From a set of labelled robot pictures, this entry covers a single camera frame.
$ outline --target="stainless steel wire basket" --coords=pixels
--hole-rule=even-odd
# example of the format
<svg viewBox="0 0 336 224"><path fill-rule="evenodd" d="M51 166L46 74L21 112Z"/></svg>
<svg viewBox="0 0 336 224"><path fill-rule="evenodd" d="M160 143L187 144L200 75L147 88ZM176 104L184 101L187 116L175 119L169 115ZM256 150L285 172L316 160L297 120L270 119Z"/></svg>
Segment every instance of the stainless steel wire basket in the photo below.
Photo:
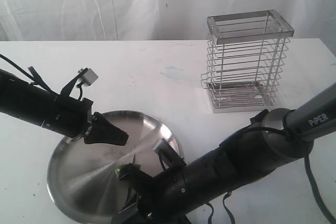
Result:
<svg viewBox="0 0 336 224"><path fill-rule="evenodd" d="M214 113L272 109L294 29L275 10L212 16L206 73Z"/></svg>

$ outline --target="white tabletop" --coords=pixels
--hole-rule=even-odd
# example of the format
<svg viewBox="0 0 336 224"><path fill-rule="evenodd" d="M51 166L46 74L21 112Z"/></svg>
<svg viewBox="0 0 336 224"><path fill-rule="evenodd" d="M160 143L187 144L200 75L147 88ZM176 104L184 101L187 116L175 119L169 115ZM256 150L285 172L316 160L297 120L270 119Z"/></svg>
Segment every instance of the white tabletop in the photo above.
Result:
<svg viewBox="0 0 336 224"><path fill-rule="evenodd" d="M319 39L293 39L282 79L280 105L294 109L336 80L336 57ZM216 148L256 112L213 114L200 84L205 72L206 41L25 41L0 42L0 53L23 68L34 66L55 91L82 67L99 76L84 89L93 110L136 110L161 119L179 140L187 162ZM0 68L25 79L0 61ZM0 114L0 223L75 223L49 198L49 158L61 135ZM316 141L312 170L321 195L336 214L335 134ZM314 202L303 160L233 192L227 205L237 223L325 223ZM229 223L213 200L213 223ZM188 214L207 223L210 209Z"/></svg>

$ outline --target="white backdrop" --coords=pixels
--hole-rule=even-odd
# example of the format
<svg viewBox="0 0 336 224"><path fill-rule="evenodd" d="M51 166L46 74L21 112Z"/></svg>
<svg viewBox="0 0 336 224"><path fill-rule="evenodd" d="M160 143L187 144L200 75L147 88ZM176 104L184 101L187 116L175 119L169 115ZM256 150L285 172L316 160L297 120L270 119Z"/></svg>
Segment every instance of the white backdrop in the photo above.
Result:
<svg viewBox="0 0 336 224"><path fill-rule="evenodd" d="M204 39L207 16L263 9L336 54L336 0L0 0L0 40Z"/></svg>

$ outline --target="metal utensil holder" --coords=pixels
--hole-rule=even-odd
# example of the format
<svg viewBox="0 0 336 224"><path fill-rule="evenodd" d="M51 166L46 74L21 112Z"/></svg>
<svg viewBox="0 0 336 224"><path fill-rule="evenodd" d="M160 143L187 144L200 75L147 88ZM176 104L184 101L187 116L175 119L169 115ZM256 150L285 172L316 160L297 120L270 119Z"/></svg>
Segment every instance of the metal utensil holder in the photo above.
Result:
<svg viewBox="0 0 336 224"><path fill-rule="evenodd" d="M206 73L214 113L275 107L288 37L294 29L275 10L212 16Z"/></svg>

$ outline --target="round metal dish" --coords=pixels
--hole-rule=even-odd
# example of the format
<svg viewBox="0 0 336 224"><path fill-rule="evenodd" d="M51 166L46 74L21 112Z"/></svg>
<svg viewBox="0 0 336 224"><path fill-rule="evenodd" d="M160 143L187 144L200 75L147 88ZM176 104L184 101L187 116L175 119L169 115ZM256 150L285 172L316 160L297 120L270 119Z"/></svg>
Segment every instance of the round metal dish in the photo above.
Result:
<svg viewBox="0 0 336 224"><path fill-rule="evenodd" d="M56 206L80 223L110 223L124 205L128 186L117 180L115 169L135 163L151 176L162 171L153 146L166 140L180 154L171 131L159 120L135 111L105 113L106 119L129 134L126 146L86 145L82 138L64 137L48 168L48 191Z"/></svg>

